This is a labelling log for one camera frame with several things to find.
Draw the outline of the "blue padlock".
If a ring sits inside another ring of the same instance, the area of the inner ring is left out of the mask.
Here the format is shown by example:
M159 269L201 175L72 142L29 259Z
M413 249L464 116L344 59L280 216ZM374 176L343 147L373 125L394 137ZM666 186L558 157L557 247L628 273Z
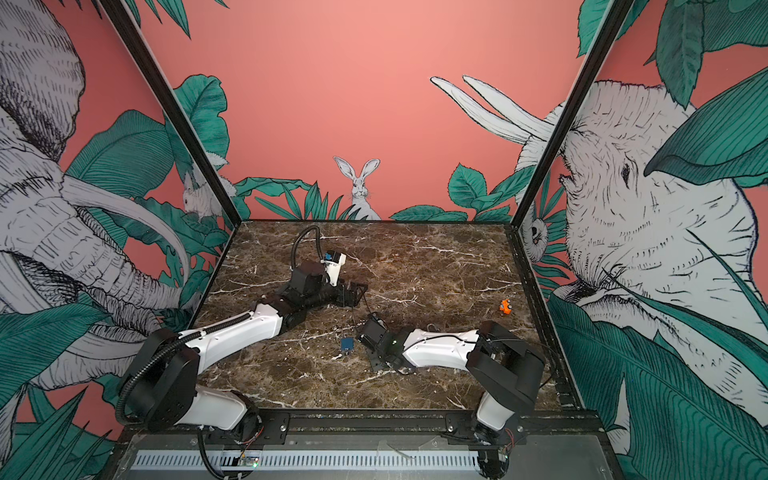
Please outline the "blue padlock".
M351 355L355 349L355 339L352 337L342 338L340 341L340 351L343 356Z

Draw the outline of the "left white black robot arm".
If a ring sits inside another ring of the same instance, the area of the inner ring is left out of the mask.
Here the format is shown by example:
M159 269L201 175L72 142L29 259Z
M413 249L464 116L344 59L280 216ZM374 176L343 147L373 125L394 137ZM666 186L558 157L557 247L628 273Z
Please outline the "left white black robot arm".
M347 282L338 262L305 261L290 280L238 315L175 333L161 328L143 343L118 385L115 416L124 426L160 432L177 425L235 431L261 429L259 410L238 392L204 387L198 377L220 360L300 325L328 305L356 307L367 284Z

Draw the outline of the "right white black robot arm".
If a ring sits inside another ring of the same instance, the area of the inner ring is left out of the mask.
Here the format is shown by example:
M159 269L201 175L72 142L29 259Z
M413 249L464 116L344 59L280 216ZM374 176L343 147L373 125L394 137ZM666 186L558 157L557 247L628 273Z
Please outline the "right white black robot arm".
M422 368L449 368L471 375L484 389L473 414L469 442L506 445L516 415L535 407L545 358L494 321L466 332L387 329L375 313L367 317L357 340L384 368L408 375Z

